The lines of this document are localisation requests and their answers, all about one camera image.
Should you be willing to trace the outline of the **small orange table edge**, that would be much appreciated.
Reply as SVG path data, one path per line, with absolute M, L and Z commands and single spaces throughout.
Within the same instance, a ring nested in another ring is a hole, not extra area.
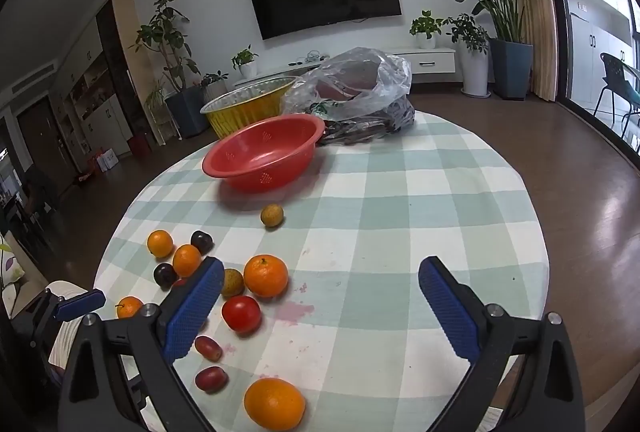
M 116 316 L 119 319 L 129 319 L 142 308 L 143 302 L 134 296 L 122 298 L 116 305 Z

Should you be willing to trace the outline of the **red grape tomato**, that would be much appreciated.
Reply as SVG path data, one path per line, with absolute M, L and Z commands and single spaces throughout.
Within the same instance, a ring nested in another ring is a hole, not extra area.
M 207 367 L 201 370 L 194 379 L 195 386 L 210 394 L 224 389 L 229 382 L 228 374 L 219 366 Z
M 195 339 L 194 346 L 196 348 L 196 351 L 198 351 L 201 356 L 212 363 L 219 362 L 222 354 L 224 354 L 221 346 L 214 339 L 208 336 L 204 336 L 204 334 L 201 334 L 201 336 L 198 336 Z

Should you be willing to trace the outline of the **dark plum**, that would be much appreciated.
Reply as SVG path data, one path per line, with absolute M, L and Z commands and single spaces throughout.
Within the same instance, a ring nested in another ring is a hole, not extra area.
M 179 280 L 179 275 L 170 263 L 160 263 L 153 272 L 154 281 L 160 289 L 169 290 Z
M 190 244 L 198 249 L 203 257 L 206 257 L 215 246 L 213 237 L 203 231 L 195 231 L 191 235 Z

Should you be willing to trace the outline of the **small orange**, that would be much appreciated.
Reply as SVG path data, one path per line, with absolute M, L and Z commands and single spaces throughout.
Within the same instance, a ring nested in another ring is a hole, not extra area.
M 180 278 L 190 277 L 202 262 L 201 252 L 191 244 L 180 246 L 172 258 L 172 267 Z
M 146 247 L 156 259 L 164 259 L 171 255 L 174 250 L 174 241 L 165 230 L 155 230 L 150 233 L 146 240 Z

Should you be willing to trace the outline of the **brown longan fruit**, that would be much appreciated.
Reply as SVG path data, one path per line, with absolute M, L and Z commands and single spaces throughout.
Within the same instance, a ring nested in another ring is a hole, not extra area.
M 283 220 L 284 211 L 278 204 L 270 204 L 260 211 L 260 221 L 268 229 L 279 226 Z
M 221 296 L 224 299 L 230 299 L 235 296 L 241 296 L 244 293 L 244 278 L 240 271 L 235 269 L 224 270 L 224 285 L 222 285 Z

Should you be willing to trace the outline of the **large mandarin orange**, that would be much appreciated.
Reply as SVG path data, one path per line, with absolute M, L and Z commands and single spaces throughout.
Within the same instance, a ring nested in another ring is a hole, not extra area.
M 288 267 L 271 255 L 250 258 L 245 264 L 243 277 L 246 288 L 261 298 L 280 296 L 288 287 Z

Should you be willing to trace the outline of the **big orange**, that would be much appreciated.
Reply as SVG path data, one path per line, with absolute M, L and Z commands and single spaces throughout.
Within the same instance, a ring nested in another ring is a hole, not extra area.
M 302 422 L 306 400 L 296 386 L 279 378 L 262 378 L 244 394 L 247 415 L 269 431 L 288 431 Z

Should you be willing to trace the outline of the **green checkered tablecloth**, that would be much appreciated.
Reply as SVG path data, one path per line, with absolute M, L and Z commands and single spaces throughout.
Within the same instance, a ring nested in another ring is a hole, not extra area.
M 177 245 L 195 231 L 242 270 L 261 253 L 288 266 L 288 289 L 262 304 L 262 326 L 242 338 L 219 311 L 206 334 L 224 351 L 229 382 L 194 400 L 219 431 L 251 431 L 243 398 L 258 379 L 291 382 L 307 402 L 305 431 L 424 431 L 466 365 L 418 285 L 436 256 L 484 302 L 539 319 L 549 260 L 521 176 L 473 132 L 432 114 L 406 131 L 319 149 L 283 189 L 245 195 L 207 177 L 202 152 L 145 186 L 108 243 L 94 283 L 108 302 L 160 302 L 151 232 Z M 283 208 L 268 229 L 260 211 Z

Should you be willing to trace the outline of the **red box on floor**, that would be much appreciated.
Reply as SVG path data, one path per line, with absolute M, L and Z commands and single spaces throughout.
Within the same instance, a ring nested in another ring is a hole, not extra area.
M 149 141 L 144 133 L 137 133 L 127 140 L 129 151 L 135 159 L 143 159 L 149 156 L 152 151 Z

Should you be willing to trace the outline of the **wooden shelving cabinet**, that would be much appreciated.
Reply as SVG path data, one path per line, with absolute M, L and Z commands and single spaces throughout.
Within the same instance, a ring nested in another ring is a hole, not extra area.
M 86 26 L 66 55 L 49 98 L 80 171 L 100 149 L 117 156 L 129 152 L 132 133 L 116 96 L 96 21 Z

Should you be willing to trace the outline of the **red plastic colander bowl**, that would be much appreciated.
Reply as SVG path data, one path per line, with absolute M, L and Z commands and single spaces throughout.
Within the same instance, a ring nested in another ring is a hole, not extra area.
M 255 122 L 214 144 L 202 170 L 243 193 L 280 189 L 308 168 L 324 129 L 324 121 L 309 114 Z

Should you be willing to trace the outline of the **clear plastic bag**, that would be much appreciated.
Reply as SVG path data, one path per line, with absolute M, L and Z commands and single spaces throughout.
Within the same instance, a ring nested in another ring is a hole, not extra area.
M 353 48 L 298 77 L 282 96 L 283 114 L 324 121 L 321 145 L 353 145 L 413 125 L 412 69 L 402 56 Z

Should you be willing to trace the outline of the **teal balcony chair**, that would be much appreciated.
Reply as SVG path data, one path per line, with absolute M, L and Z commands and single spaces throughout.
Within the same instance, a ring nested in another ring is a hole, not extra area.
M 629 108 L 622 116 L 623 137 L 631 117 L 639 114 L 639 70 L 610 53 L 602 52 L 600 59 L 605 68 L 605 76 L 603 77 L 605 86 L 600 92 L 593 114 L 597 114 L 605 90 L 610 90 L 612 93 L 612 117 L 615 117 L 615 96 L 625 100 L 629 104 Z

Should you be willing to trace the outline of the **small plant white pot left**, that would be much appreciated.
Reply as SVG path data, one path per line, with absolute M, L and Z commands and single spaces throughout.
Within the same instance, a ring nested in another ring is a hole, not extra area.
M 257 76 L 257 58 L 258 54 L 252 50 L 252 46 L 249 44 L 233 56 L 231 59 L 232 67 L 244 79 L 253 79 Z

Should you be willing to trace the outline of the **beige curtain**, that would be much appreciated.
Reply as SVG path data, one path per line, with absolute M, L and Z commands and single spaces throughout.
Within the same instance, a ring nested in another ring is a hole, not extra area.
M 534 47 L 530 90 L 554 102 L 558 93 L 559 40 L 553 0 L 521 0 L 524 40 Z

